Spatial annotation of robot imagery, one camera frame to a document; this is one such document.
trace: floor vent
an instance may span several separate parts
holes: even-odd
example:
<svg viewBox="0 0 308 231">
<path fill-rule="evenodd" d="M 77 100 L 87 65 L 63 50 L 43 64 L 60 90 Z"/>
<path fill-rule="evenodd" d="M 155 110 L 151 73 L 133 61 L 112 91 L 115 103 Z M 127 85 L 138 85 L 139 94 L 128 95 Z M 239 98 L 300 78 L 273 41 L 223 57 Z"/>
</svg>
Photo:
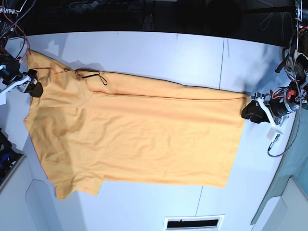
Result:
<svg viewBox="0 0 308 231">
<path fill-rule="evenodd" d="M 218 231 L 224 215 L 165 218 L 164 231 Z"/>
</svg>

